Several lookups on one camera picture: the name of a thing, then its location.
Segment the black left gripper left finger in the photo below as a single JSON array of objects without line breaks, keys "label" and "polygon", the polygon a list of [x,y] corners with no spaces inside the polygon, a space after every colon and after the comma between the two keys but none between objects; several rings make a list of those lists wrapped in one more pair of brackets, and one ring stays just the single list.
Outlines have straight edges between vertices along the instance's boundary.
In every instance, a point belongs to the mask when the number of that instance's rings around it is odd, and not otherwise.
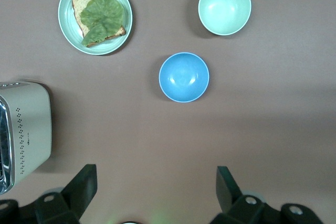
[{"label": "black left gripper left finger", "polygon": [[13,199],[1,200],[1,223],[79,223],[98,188],[97,167],[85,165],[62,189],[23,207]]}]

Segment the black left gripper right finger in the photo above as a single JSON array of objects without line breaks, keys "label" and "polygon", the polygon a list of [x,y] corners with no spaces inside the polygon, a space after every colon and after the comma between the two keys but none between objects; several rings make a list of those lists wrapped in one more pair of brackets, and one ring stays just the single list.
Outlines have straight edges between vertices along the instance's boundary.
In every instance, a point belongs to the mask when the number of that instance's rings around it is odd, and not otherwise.
[{"label": "black left gripper right finger", "polygon": [[216,196],[221,207],[211,223],[311,223],[323,224],[310,208],[288,203],[276,210],[259,197],[243,194],[226,166],[217,167]]}]

